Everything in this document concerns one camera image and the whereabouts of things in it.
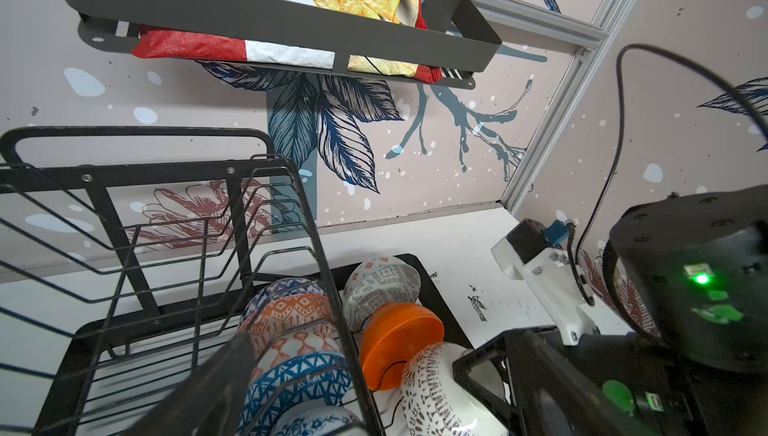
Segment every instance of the orange bowl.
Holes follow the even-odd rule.
[[[416,353],[442,341],[446,328],[426,307],[412,302],[388,302],[371,316],[362,335],[360,362],[371,391],[400,385],[406,363]]]

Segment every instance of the blue floral bowl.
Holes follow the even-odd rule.
[[[289,384],[277,393],[284,383],[333,366],[338,368],[313,374],[307,380]],[[346,359],[341,354],[313,352],[296,356],[265,372],[248,387],[237,433],[241,436],[267,436],[280,416],[293,406],[312,399],[322,399],[326,405],[336,406],[351,385],[352,378],[346,370]],[[257,416],[259,420],[249,433],[245,433],[251,420]]]
[[[317,295],[326,295],[326,292],[322,290],[320,284],[316,282],[313,282],[308,286],[297,287],[311,281],[312,279],[308,279],[307,277],[283,277],[263,287],[261,291],[259,291],[259,294],[255,295],[245,307],[243,315],[240,316],[240,324],[242,325],[243,321],[245,321],[255,312],[264,309],[264,306],[268,305],[270,301],[272,301],[273,297],[286,297],[290,295],[302,294],[304,292],[311,292]],[[278,291],[283,290],[286,291],[276,295]]]
[[[312,409],[275,428],[271,436],[321,436],[359,422],[354,413],[338,406]],[[362,428],[345,431],[344,436],[365,436]]]

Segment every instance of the dish rack tray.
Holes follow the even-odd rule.
[[[286,0],[65,1],[81,15],[83,42],[102,51],[131,52],[140,28],[155,26],[335,53],[331,70],[249,62],[253,66],[419,82],[349,71],[350,56],[360,55],[439,67],[444,77],[436,84],[456,88],[475,88],[472,74],[485,70],[502,43],[471,0],[422,0],[429,30]],[[460,37],[446,33],[456,28]]]
[[[246,160],[39,169],[24,162],[16,150],[17,143],[25,139],[77,136],[248,137],[259,140],[266,147],[266,154]],[[9,262],[12,255],[7,253],[8,258],[4,255],[4,259],[8,261],[0,260],[0,266],[5,270],[44,285],[67,301],[74,300],[78,304],[104,309],[103,319],[70,332],[61,328],[68,317],[65,313],[57,314],[53,320],[43,321],[25,315],[25,312],[29,313],[25,308],[0,307],[0,317],[9,318],[5,323],[22,326],[22,338],[14,340],[14,344],[27,344],[41,334],[49,338],[54,335],[68,339],[68,347],[55,373],[40,371],[33,364],[27,366],[24,358],[21,364],[18,358],[13,362],[0,361],[0,372],[13,374],[16,384],[14,388],[4,388],[4,391],[13,391],[23,398],[25,384],[32,387],[40,381],[50,383],[48,395],[33,427],[1,421],[0,431],[47,436],[96,434],[83,430],[83,427],[127,418],[125,428],[120,431],[104,431],[101,427],[98,433],[107,436],[235,434],[257,355],[248,332],[235,334],[239,323],[234,317],[244,310],[260,285],[285,277],[262,271],[265,261],[281,254],[291,258],[309,254],[319,271],[307,277],[322,285],[330,300],[332,316],[313,321],[308,326],[323,322],[335,326],[352,387],[363,388],[356,391],[359,414],[362,416],[362,421],[356,425],[368,434],[384,434],[375,402],[366,389],[356,343],[342,316],[338,289],[343,287],[354,266],[334,271],[329,268],[296,166],[290,160],[274,155],[274,143],[268,135],[253,129],[30,127],[5,133],[0,138],[0,155],[5,159],[4,167],[0,169],[0,194],[15,194],[13,197],[24,198],[63,225],[66,232],[77,233],[91,245],[100,245],[119,260],[119,264],[112,268],[94,267],[89,261],[59,249],[32,230],[28,231],[31,226],[0,219],[9,235],[24,238],[41,251],[50,251],[67,259],[84,270],[83,277],[96,275],[102,281],[114,282],[107,295],[93,297],[83,286],[61,285],[55,277],[41,277],[35,275],[35,270],[25,268],[24,264]],[[286,182],[273,182],[280,178]],[[124,225],[108,191],[116,187],[187,181],[217,181],[216,187],[226,198],[224,210],[204,217],[168,217],[166,221]],[[76,195],[82,190],[87,198]],[[64,207],[72,203],[81,211],[88,211],[97,217],[106,238],[94,237],[91,234],[93,228],[86,230],[53,210],[50,198],[45,198],[52,192],[63,199]],[[275,206],[281,208],[276,211],[280,217],[259,224],[256,214],[263,214],[260,210]],[[196,232],[162,241],[140,239],[142,230],[150,224],[155,228],[185,225]],[[256,243],[264,235],[271,233],[279,237],[284,231],[303,231],[308,236],[308,244],[307,239],[302,239],[301,244],[307,245],[267,251],[257,264],[252,265]],[[188,255],[187,248],[187,255],[182,257],[161,256],[164,258],[155,257],[154,260],[144,258],[144,254],[140,262],[137,255],[149,245],[158,243],[194,243],[197,253]],[[229,256],[223,268],[219,270],[216,266],[213,271],[206,272],[206,263],[214,261],[212,258],[226,258],[228,250]],[[456,330],[460,332],[456,319],[418,259],[410,255],[401,257],[417,267],[422,275],[422,293],[430,301],[427,306],[443,318],[449,331],[453,334]],[[175,266],[181,268],[181,265],[194,267],[193,271],[187,271],[183,281],[157,284],[145,275],[149,271],[172,271]],[[226,287],[223,291],[208,294],[210,287],[206,285],[211,282],[226,283]],[[158,303],[160,295],[167,296],[168,291],[184,289],[194,291],[195,296],[168,304]],[[133,304],[134,310],[118,311],[124,303]],[[463,333],[456,337],[458,342],[468,344]],[[30,361],[34,360],[33,354],[29,356]],[[122,385],[114,385],[117,380],[121,380]]]

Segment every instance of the wall-mounted shelf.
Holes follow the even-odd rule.
[[[130,52],[141,25],[332,51],[332,70],[255,66],[342,76],[418,82],[347,70],[351,55],[412,62],[443,69],[437,84],[474,88],[474,72],[494,57],[501,39],[471,0],[422,0],[429,30],[391,24],[285,0],[65,0],[80,12],[80,37],[108,52]],[[446,34],[451,26],[462,37]],[[103,39],[93,41],[94,37]]]

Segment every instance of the black scuff mark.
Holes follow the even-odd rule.
[[[488,310],[487,307],[485,307],[480,299],[477,296],[467,296],[467,299],[469,299],[469,302],[472,303],[472,307],[475,308],[475,311],[478,313],[478,317],[480,317],[480,321],[487,322],[488,319],[485,319],[485,315],[482,314],[481,309]]]

